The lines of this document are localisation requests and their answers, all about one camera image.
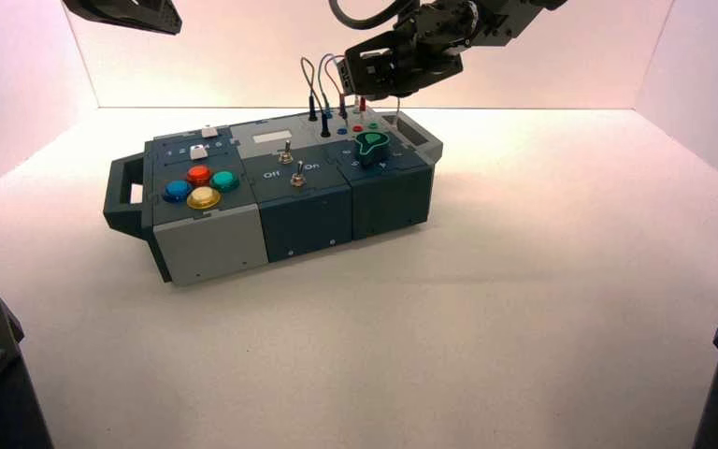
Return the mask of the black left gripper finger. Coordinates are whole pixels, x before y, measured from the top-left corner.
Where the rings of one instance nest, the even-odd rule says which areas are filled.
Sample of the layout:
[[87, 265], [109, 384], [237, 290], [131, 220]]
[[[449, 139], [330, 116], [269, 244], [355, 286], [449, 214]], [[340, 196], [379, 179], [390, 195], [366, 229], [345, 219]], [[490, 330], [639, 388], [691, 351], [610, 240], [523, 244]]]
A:
[[166, 35], [177, 35], [182, 19], [168, 0], [64, 0], [73, 14], [99, 22]]

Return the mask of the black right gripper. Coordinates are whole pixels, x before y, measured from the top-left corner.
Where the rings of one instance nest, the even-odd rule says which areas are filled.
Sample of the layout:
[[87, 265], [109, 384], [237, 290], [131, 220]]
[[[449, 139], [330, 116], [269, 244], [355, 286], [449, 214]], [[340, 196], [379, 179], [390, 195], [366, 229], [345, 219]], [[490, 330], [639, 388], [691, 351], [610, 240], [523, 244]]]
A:
[[430, 54], [456, 55], [472, 45], [481, 22], [475, 1], [433, 1], [409, 7], [387, 31], [344, 55], [352, 90], [371, 100], [410, 96], [463, 71], [459, 56], [409, 65], [412, 45]]

